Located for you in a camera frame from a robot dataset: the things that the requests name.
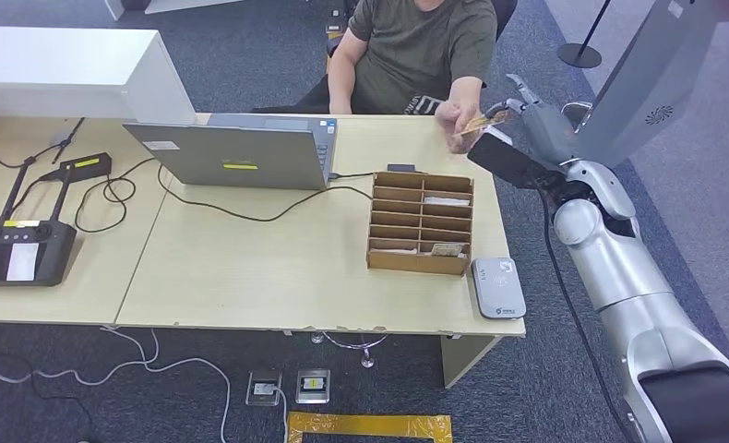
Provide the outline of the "person's left hand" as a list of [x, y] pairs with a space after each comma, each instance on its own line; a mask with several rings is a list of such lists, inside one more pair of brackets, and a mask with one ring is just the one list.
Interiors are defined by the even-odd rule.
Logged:
[[456, 104], [442, 102], [436, 109], [435, 119], [446, 140], [447, 149], [453, 154], [466, 154], [481, 136], [480, 129], [468, 130], [471, 120], [481, 116], [478, 102]]

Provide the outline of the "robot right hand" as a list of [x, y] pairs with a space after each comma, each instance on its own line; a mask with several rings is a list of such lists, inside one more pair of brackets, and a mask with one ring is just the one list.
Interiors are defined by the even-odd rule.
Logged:
[[492, 120], [499, 113], [512, 111], [528, 129], [534, 157], [557, 165], [576, 159], [578, 139], [569, 120], [533, 92], [520, 76], [506, 74], [506, 77], [515, 83], [522, 100], [508, 98], [498, 102], [484, 112], [484, 117]]

